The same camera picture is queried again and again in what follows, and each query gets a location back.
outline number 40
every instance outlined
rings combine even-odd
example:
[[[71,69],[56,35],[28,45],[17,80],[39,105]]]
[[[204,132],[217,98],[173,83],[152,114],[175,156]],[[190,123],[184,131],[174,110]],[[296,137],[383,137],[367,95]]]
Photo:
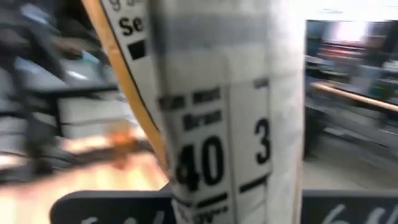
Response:
[[[210,151],[214,151],[216,170],[211,174]],[[203,180],[206,185],[218,184],[224,176],[224,152],[222,143],[217,136],[208,137],[201,147],[201,169]],[[193,144],[182,147],[179,164],[175,171],[175,178],[179,184],[186,185],[192,192],[198,190],[200,174],[197,171],[195,160],[195,146]]]

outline yellow stripe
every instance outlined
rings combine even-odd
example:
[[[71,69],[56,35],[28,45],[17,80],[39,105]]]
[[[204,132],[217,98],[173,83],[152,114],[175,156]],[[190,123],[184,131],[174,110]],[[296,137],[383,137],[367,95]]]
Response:
[[[147,112],[144,102],[139,97],[139,92],[134,85],[134,80],[130,77],[129,69],[123,59],[123,55],[118,47],[111,26],[105,16],[104,9],[100,0],[82,0],[83,5],[90,17],[101,43],[103,44],[109,61],[120,81],[120,85],[126,95],[128,102],[139,124],[148,136],[152,147],[156,153],[162,170],[166,173],[167,163],[165,159],[165,142],[156,125]]]

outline black sign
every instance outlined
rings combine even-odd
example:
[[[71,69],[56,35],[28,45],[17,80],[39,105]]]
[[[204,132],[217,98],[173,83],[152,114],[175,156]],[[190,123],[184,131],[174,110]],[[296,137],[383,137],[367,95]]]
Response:
[[[83,191],[64,196],[52,224],[174,224],[170,191]],[[398,223],[398,192],[304,190],[303,224]]]

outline blurred background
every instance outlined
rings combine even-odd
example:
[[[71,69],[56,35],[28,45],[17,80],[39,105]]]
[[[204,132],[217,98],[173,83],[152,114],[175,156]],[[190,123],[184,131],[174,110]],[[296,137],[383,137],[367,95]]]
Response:
[[[303,7],[304,188],[398,189],[398,4]],[[0,1],[0,146],[3,223],[48,223],[76,190],[167,183],[78,0]]]

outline number 3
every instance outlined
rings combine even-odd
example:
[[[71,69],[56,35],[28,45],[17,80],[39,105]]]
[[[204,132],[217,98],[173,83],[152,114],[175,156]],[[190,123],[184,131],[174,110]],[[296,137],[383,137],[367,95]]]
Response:
[[[258,152],[256,154],[257,163],[262,165],[262,164],[266,163],[271,156],[271,149],[270,149],[270,144],[269,144],[268,120],[266,120],[265,118],[260,119],[256,124],[256,128],[254,129],[254,134],[262,135],[260,143],[261,143],[261,145],[264,146],[264,152]]]

